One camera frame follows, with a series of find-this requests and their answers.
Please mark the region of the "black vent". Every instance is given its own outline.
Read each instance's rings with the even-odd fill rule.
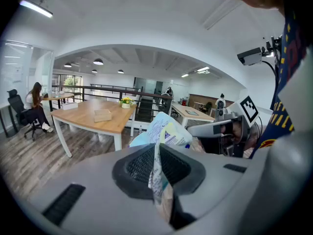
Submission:
[[[150,144],[115,163],[112,171],[114,182],[129,197],[153,199],[148,183],[154,151],[155,145]],[[160,145],[160,158],[162,171],[176,196],[193,193],[205,179],[205,168],[201,163],[167,145]]]
[[[162,171],[172,186],[184,179],[191,172],[191,167],[187,162],[175,156],[162,146],[160,146],[160,157]]]
[[[55,225],[60,225],[85,189],[81,185],[69,185],[43,212],[43,215]]]
[[[235,164],[225,164],[224,168],[229,170],[234,170],[240,173],[244,173],[246,171],[246,167],[235,165]]]
[[[128,174],[136,181],[148,185],[150,173],[153,169],[155,148],[152,147],[136,159],[129,162],[126,167]]]

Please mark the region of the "cardboard box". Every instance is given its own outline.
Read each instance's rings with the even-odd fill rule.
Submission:
[[[112,119],[112,113],[108,109],[94,111],[94,122],[109,121]]]

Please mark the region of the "cable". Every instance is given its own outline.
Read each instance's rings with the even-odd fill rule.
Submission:
[[[260,137],[261,137],[260,128],[259,128],[259,125],[257,124],[257,122],[254,122],[254,124],[255,124],[255,126],[258,128],[258,132],[259,132],[259,137],[258,137],[258,139],[257,139],[257,141],[256,141],[256,143],[258,143],[259,140],[260,140]]]
[[[267,62],[267,61],[263,61],[263,63],[266,63],[268,66],[270,66],[270,68],[272,69],[274,75],[275,75],[275,90],[274,90],[274,95],[273,95],[273,99],[272,99],[272,103],[270,105],[270,109],[273,110],[274,109],[274,104],[275,104],[275,96],[276,96],[276,92],[277,92],[277,88],[278,88],[278,76],[277,76],[277,73],[276,71],[274,70],[273,66]]]
[[[260,121],[261,121],[261,135],[262,135],[262,133],[263,133],[263,123],[262,123],[262,119],[260,118],[260,116],[259,116],[259,119],[260,119]]]

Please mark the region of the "black office chair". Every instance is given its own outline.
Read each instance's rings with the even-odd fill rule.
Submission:
[[[205,106],[200,107],[199,110],[202,111],[203,113],[207,113],[209,110],[212,108],[212,103],[208,102]]]
[[[34,138],[35,130],[41,129],[41,126],[36,123],[36,119],[31,119],[27,115],[27,112],[30,109],[27,109],[27,110],[24,109],[24,104],[23,104],[23,102],[21,100],[20,95],[18,95],[17,90],[13,89],[13,90],[10,90],[8,92],[9,92],[8,102],[11,105],[11,107],[14,109],[14,111],[17,113],[16,114],[16,118],[18,120],[19,125],[26,126],[28,124],[31,124],[31,128],[28,129],[24,133],[24,138],[26,138],[26,134],[28,132],[32,131],[32,136],[31,137],[32,137],[33,141],[35,141],[35,138]]]

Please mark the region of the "sneaker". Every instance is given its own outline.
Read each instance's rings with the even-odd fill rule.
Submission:
[[[50,126],[47,125],[46,123],[43,123],[43,125],[41,126],[41,128],[42,128],[43,130],[49,130]]]
[[[47,129],[47,132],[53,132],[53,128],[50,127],[49,129]]]

